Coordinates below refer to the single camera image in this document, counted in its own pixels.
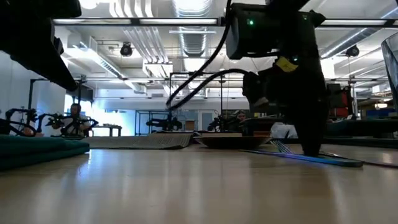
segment plate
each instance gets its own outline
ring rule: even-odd
[[[194,137],[200,144],[213,149],[255,149],[271,140],[270,137]]]

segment desk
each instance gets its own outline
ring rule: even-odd
[[[323,148],[373,154],[362,149]],[[376,150],[398,162],[397,150]],[[92,149],[90,159],[84,154],[0,173],[0,223],[393,224],[397,189],[398,170],[373,166],[201,146]]]
[[[109,136],[113,136],[113,129],[118,130],[118,136],[122,136],[122,127],[119,125],[102,125],[102,126],[94,126],[94,128],[109,128]]]

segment ceiling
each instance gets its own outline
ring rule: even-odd
[[[262,4],[264,0],[240,0],[233,2],[244,2],[246,4]],[[213,0],[209,16],[219,17],[223,15],[223,9],[226,0]],[[379,19],[387,12],[397,7],[396,0],[311,0],[302,11],[309,11],[311,9],[322,13],[327,18],[339,19]],[[155,17],[174,17],[172,0],[152,0],[152,12]],[[109,13],[109,3],[100,3],[95,9],[83,9],[82,17],[111,17]],[[111,63],[122,69],[127,73],[127,77],[146,77],[144,72],[140,72],[142,68],[143,59],[133,48],[132,57],[122,57],[119,53],[123,42],[129,42],[124,32],[120,27],[68,27],[73,32],[81,33],[84,36],[92,36],[98,43],[98,52],[109,60]],[[158,27],[162,44],[166,50],[167,56],[173,63],[173,71],[184,71],[184,63],[178,34],[170,34],[170,30],[177,30],[178,27]],[[208,30],[214,31],[215,34],[207,35],[207,57],[211,55],[223,33],[223,27],[209,27]],[[336,41],[344,39],[348,34],[352,33],[352,29],[317,29],[317,43],[320,50],[329,47]],[[336,77],[348,78],[350,74],[361,78],[379,78],[385,77],[386,71],[380,50],[380,44],[389,36],[395,34],[398,30],[382,29],[370,37],[364,39],[357,44],[360,55],[355,58],[346,58],[340,55],[333,57]],[[101,68],[97,64],[91,62],[87,58],[78,58],[69,55],[67,51],[67,59],[69,59],[69,69],[73,74],[84,74],[88,77],[114,77],[112,74]],[[214,61],[209,65],[207,71],[218,71],[220,69],[228,68],[242,68],[250,71],[259,71],[270,67],[273,63],[273,58],[243,58],[238,62],[232,62],[228,59],[223,49]],[[377,82],[361,83],[361,88],[366,90],[374,85],[379,85]],[[92,88],[104,89],[128,89],[124,83],[110,83],[110,82],[89,82],[88,85]],[[210,86],[217,87],[219,83],[211,83]],[[230,83],[230,86],[239,86],[240,82]],[[162,88],[162,85],[151,85],[151,88]],[[368,91],[363,91],[363,94],[371,94]]]

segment yellow label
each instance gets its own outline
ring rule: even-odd
[[[276,62],[276,65],[282,69],[284,72],[293,72],[296,70],[298,65],[292,64],[287,58],[285,57],[280,57],[278,61]]]

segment black cable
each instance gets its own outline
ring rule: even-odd
[[[208,77],[205,81],[203,81],[196,89],[194,89],[189,95],[187,95],[184,99],[182,99],[181,101],[179,101],[178,103],[176,103],[173,106],[169,107],[169,110],[176,110],[179,107],[181,107],[182,105],[184,105],[185,103],[187,103],[189,100],[191,100],[192,97],[194,97],[203,87],[205,87],[209,82],[211,82],[212,80],[214,80],[217,77],[220,77],[222,75],[228,74],[228,73],[242,73],[243,75],[248,74],[249,72],[243,70],[243,69],[239,69],[239,68],[231,68],[228,70],[223,70],[220,72],[216,72],[214,74],[212,74],[210,77]]]
[[[231,25],[231,20],[229,19],[229,14],[230,14],[230,7],[231,7],[231,1],[232,0],[227,0],[226,3],[226,10],[225,10],[225,30],[223,32],[223,36],[221,37],[220,42],[217,45],[216,50],[213,52],[213,54],[210,56],[210,58],[199,68],[199,70],[195,71],[192,76],[188,78],[187,81],[185,81],[182,85],[180,85],[174,92],[171,94],[169,99],[166,102],[166,106],[168,107],[169,110],[174,110],[178,108],[179,106],[178,103],[176,105],[171,106],[172,101],[174,98],[177,96],[177,94],[184,89],[192,80],[194,80],[197,76],[201,75],[201,73],[204,71],[207,66],[216,58],[220,50],[223,48],[224,42],[226,40],[226,36],[228,35],[229,27]]]

